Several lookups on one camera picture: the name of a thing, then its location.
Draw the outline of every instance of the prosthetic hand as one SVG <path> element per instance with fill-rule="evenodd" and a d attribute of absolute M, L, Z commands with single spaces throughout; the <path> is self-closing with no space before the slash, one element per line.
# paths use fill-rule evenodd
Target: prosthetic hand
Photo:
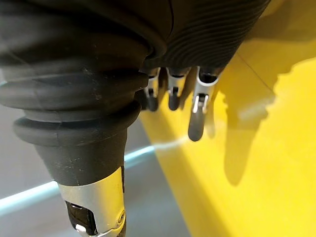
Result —
<path fill-rule="evenodd" d="M 82 236 L 125 236 L 134 93 L 146 88 L 149 109 L 158 109 L 159 68 L 167 68 L 175 110 L 188 70 L 200 66 L 189 129 L 198 140 L 212 86 L 268 2 L 0 2 L 0 102 L 24 111 L 14 131 L 35 145 Z"/>

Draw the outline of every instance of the silver metal bracket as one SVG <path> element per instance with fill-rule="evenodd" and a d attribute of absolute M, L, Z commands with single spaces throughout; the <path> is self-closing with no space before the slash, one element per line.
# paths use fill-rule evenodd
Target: silver metal bracket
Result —
<path fill-rule="evenodd" d="M 192 112 L 194 114 L 196 114 L 198 112 L 198 108 L 201 106 L 202 106 L 203 114 L 207 113 L 207 105 L 208 105 L 209 96 L 204 95 L 204 99 L 203 100 L 200 100 L 200 99 L 201 99 L 201 95 L 199 94 L 196 96 L 196 98 L 194 100 L 193 109 L 192 109 Z"/>
<path fill-rule="evenodd" d="M 179 75 L 179 77 L 174 77 L 170 74 L 169 68 L 166 68 L 167 74 L 168 74 L 168 92 L 169 94 L 173 94 L 173 92 L 176 90 L 177 96 L 180 97 L 183 91 L 183 87 L 187 78 L 187 75 L 189 73 L 191 68 L 188 68 L 185 74 Z"/>
<path fill-rule="evenodd" d="M 159 73 L 160 68 L 157 68 L 156 73 L 154 76 L 149 75 L 148 85 L 144 89 L 146 97 L 158 97 L 158 90 L 159 90 Z"/>
<path fill-rule="evenodd" d="M 122 168 L 108 177 L 88 185 L 65 186 L 59 184 L 62 198 L 93 213 L 96 232 L 94 237 L 117 237 L 125 223 Z M 76 230 L 89 237 L 85 227 L 76 223 Z"/>

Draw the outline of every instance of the metal joint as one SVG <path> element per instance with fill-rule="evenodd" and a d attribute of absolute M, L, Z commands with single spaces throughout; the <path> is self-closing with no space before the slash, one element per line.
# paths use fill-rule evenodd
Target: metal joint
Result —
<path fill-rule="evenodd" d="M 93 213 L 96 235 L 89 235 L 79 222 L 74 225 L 83 237 L 117 237 L 123 229 L 126 214 L 121 167 L 98 182 L 82 186 L 59 184 L 59 189 L 65 201 Z"/>
<path fill-rule="evenodd" d="M 219 76 L 209 74 L 207 73 L 206 75 L 208 76 L 216 76 L 216 80 L 212 82 L 202 82 L 200 77 L 200 67 L 197 69 L 197 80 L 196 80 L 196 85 L 194 88 L 194 93 L 193 93 L 193 113 L 197 113 L 198 108 L 202 107 L 202 112 L 206 114 L 207 112 L 207 105 L 210 101 L 210 98 L 212 97 L 215 89 L 215 85 L 217 84 L 219 80 Z"/>
<path fill-rule="evenodd" d="M 147 97 L 158 97 L 159 90 L 159 73 L 160 68 L 157 68 L 154 75 L 149 75 L 148 85 L 144 89 Z"/>
<path fill-rule="evenodd" d="M 176 91 L 176 95 L 178 97 L 181 96 L 181 93 L 184 88 L 184 84 L 187 78 L 187 75 L 189 73 L 191 68 L 188 68 L 185 73 L 182 75 L 179 75 L 178 77 L 174 77 L 170 74 L 170 69 L 166 68 L 167 74 L 168 74 L 168 92 L 169 94 L 173 94 L 174 91 Z"/>

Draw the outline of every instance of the yellow floor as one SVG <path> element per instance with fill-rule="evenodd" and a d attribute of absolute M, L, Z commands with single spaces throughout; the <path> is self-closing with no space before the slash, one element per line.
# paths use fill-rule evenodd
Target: yellow floor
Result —
<path fill-rule="evenodd" d="M 141 119 L 194 237 L 316 237 L 316 1 L 272 0 L 218 84 L 204 136 L 190 95 Z"/>

